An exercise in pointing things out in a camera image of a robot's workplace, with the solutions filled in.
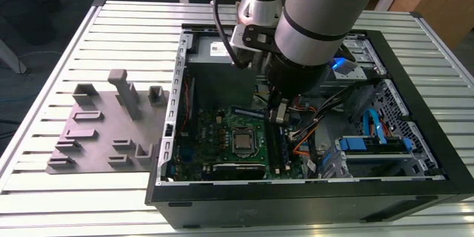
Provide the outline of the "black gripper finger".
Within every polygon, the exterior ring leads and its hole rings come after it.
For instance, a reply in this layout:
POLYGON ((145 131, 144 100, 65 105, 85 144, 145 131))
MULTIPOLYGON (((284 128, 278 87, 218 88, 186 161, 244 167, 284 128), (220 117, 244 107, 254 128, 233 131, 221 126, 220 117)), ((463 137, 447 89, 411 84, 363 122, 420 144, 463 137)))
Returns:
POLYGON ((289 120, 288 99, 273 99, 269 103, 268 119, 270 123, 286 124, 289 120))

